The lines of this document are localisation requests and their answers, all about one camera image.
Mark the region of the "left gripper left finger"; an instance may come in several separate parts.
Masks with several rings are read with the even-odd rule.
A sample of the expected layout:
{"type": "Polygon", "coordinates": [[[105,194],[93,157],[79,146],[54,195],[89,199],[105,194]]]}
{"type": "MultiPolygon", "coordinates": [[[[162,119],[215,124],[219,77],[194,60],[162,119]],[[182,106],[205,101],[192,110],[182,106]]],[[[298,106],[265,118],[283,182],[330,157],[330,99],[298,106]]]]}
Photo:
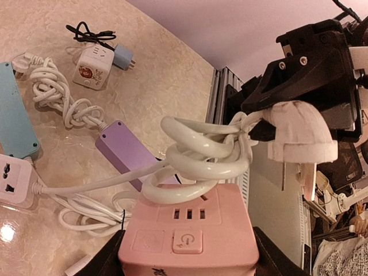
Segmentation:
{"type": "Polygon", "coordinates": [[[124,276],[118,251],[125,230],[117,231],[91,261],[76,276],[124,276]]]}

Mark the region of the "pink socket block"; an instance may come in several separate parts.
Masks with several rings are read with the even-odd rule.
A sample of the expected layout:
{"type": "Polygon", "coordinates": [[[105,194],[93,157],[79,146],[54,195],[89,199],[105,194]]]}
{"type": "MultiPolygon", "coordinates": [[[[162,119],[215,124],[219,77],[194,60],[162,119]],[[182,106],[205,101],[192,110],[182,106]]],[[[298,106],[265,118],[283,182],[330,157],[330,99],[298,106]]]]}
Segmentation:
{"type": "Polygon", "coordinates": [[[259,251],[240,187],[219,184],[174,205],[140,195],[118,259],[124,275],[255,275],[259,251]]]}

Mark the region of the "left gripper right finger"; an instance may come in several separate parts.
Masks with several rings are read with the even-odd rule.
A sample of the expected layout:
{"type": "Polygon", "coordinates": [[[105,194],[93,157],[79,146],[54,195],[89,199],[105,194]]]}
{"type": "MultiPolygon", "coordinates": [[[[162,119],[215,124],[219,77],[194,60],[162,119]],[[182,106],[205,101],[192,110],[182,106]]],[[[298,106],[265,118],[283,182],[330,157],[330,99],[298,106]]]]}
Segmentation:
{"type": "Polygon", "coordinates": [[[256,276],[307,276],[259,227],[252,228],[259,251],[256,276]]]}

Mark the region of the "light blue plug adapter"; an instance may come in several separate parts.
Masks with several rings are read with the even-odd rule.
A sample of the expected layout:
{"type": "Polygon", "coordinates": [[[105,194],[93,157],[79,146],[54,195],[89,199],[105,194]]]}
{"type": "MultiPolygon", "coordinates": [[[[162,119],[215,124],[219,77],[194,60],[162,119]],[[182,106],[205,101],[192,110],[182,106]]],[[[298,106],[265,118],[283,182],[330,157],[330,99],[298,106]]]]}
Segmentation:
{"type": "Polygon", "coordinates": [[[113,65],[127,71],[135,66],[133,53],[123,45],[117,44],[114,49],[113,65]]]}

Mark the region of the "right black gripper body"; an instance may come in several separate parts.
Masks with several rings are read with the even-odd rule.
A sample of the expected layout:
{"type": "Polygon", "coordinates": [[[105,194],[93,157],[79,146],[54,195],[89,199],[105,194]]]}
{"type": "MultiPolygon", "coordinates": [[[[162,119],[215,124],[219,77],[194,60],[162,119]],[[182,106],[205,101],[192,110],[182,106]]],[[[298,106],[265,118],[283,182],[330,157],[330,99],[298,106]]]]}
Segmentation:
{"type": "Polygon", "coordinates": [[[337,20],[325,20],[277,37],[285,69],[277,73],[275,100],[309,102],[326,115],[334,138],[357,141],[362,115],[346,33],[337,20]]]}

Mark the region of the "white cube socket with sticker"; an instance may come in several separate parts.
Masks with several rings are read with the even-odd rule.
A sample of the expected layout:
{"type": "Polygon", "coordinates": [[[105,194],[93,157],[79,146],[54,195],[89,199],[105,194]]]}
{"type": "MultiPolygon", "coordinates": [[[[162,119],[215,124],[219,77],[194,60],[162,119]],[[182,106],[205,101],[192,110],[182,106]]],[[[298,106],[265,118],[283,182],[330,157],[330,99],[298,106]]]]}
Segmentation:
{"type": "Polygon", "coordinates": [[[72,81],[84,87],[100,90],[113,64],[114,51],[99,44],[88,44],[82,51],[72,81]]]}

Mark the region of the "teal rectangular power block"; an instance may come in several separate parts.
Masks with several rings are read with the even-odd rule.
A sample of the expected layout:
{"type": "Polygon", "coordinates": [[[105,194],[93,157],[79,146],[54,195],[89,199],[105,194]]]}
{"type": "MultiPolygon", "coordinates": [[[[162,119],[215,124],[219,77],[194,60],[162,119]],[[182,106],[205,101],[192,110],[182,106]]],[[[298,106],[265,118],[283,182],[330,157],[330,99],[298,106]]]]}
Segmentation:
{"type": "Polygon", "coordinates": [[[36,159],[40,150],[9,62],[1,63],[1,146],[5,155],[20,159],[36,159]]]}

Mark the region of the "purple rectangular power block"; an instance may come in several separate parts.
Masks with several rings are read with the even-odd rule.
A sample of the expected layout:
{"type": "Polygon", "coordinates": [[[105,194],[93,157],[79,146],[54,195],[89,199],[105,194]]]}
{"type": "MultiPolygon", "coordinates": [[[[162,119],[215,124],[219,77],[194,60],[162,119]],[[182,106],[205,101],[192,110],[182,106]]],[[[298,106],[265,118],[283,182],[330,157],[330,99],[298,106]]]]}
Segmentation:
{"type": "Polygon", "coordinates": [[[122,121],[115,121],[103,130],[95,146],[121,174],[159,161],[122,121]]]}

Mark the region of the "white usb charger plug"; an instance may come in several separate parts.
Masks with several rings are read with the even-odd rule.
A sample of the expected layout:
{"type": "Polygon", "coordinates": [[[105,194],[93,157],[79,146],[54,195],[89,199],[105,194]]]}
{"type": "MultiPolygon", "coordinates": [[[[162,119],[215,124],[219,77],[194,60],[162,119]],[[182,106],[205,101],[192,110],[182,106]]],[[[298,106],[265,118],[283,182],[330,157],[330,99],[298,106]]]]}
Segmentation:
{"type": "Polygon", "coordinates": [[[66,276],[75,276],[78,272],[80,272],[91,260],[91,255],[86,255],[71,267],[69,267],[64,273],[66,276]]]}

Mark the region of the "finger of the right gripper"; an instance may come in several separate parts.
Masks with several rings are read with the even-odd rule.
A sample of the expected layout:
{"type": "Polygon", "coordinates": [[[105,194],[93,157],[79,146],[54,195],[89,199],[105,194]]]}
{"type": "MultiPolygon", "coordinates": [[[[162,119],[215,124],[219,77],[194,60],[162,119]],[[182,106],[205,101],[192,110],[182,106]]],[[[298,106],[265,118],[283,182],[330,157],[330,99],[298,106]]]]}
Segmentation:
{"type": "Polygon", "coordinates": [[[276,127],[266,120],[259,121],[249,132],[251,140],[270,142],[275,140],[276,127]]]}
{"type": "Polygon", "coordinates": [[[241,109],[251,113],[292,100],[308,102],[319,111],[349,102],[348,51],[324,47],[269,63],[241,109]]]}

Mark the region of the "white power strip cable plug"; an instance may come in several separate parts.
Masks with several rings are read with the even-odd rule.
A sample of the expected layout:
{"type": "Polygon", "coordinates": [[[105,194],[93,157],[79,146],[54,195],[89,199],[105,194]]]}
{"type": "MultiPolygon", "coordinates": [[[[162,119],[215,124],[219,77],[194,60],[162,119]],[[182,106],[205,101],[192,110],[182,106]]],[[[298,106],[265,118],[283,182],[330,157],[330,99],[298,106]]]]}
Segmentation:
{"type": "Polygon", "coordinates": [[[263,118],[276,128],[268,145],[268,158],[302,167],[301,184],[307,201],[315,198],[316,165],[338,158],[334,140],[320,112],[304,101],[276,103],[263,111],[263,118]]]}

